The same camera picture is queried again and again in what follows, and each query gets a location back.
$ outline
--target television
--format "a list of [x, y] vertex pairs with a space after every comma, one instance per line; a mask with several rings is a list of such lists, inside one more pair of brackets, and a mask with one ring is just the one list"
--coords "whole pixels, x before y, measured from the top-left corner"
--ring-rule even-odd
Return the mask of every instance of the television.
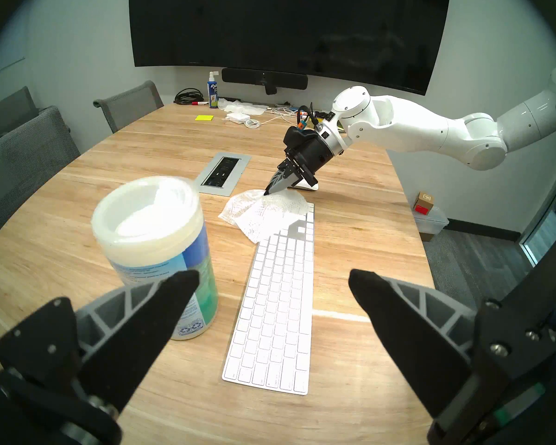
[[137, 67], [327, 76], [425, 94], [449, 0], [129, 0]]

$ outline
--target gray office chair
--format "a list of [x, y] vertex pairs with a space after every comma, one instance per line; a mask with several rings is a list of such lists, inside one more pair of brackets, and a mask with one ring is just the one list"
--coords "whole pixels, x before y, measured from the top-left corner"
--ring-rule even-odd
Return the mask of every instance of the gray office chair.
[[0, 101], [0, 137], [36, 118], [39, 110], [35, 106], [27, 86]]
[[1, 137], [0, 228], [47, 180], [79, 156], [54, 106]]
[[97, 99], [93, 105], [103, 110], [111, 131], [115, 133], [136, 119], [161, 108], [163, 102], [155, 83], [146, 81], [138, 87], [108, 99]]

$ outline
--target white keyboard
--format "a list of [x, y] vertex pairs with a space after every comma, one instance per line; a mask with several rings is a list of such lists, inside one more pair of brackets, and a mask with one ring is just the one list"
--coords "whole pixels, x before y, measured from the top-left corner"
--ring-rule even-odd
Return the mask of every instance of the white keyboard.
[[314, 205], [260, 241], [222, 379], [291, 394], [309, 387]]

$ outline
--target wooden table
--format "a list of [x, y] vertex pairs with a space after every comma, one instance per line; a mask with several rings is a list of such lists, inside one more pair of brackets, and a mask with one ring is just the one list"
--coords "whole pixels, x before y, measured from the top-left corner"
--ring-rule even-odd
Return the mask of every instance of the wooden table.
[[[0, 336], [46, 301], [74, 308], [121, 285], [91, 231], [97, 203], [152, 175], [195, 178], [218, 151], [251, 155], [233, 194], [265, 188], [289, 126], [196, 122], [207, 107], [167, 105], [103, 140], [48, 181], [0, 230]], [[255, 245], [201, 195], [219, 311], [204, 334], [171, 341], [121, 414], [123, 443], [425, 443], [430, 416], [348, 288], [351, 268], [433, 286], [416, 225], [384, 149], [355, 146], [317, 174], [309, 394], [221, 379]]]

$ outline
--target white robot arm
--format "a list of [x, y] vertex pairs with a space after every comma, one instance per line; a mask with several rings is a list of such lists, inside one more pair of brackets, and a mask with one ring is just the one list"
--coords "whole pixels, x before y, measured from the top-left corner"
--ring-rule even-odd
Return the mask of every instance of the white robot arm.
[[[338, 132], [338, 121], [345, 137]], [[317, 129], [334, 155], [364, 140], [393, 151], [434, 151], [475, 170], [487, 170], [499, 165], [507, 153], [556, 131], [556, 68], [546, 89], [496, 122], [485, 113], [445, 118], [392, 95], [371, 97], [364, 87], [355, 86], [335, 98], [329, 121]]]

